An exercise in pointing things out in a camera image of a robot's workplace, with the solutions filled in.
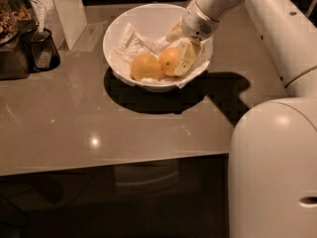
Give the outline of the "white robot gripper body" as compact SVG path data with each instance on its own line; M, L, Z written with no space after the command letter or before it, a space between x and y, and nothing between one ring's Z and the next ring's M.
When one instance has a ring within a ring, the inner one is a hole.
M195 0L188 4L180 23L183 34L198 42L209 39L218 26L219 22L203 13Z

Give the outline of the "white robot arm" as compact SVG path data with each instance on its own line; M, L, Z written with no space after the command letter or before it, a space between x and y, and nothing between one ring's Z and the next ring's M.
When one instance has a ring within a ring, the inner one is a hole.
M317 238L317 29L290 0L193 0L177 31L204 41L243 3L286 97L248 111L228 164L230 238Z

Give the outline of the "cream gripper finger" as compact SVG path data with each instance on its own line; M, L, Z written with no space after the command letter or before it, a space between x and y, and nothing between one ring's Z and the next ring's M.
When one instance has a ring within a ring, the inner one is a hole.
M181 22L178 21L172 29L166 34L165 40L169 43L175 42L178 39L184 37L184 34L181 30Z
M175 76L185 75L196 61L201 47L198 43L187 41L179 46L179 59L174 69Z

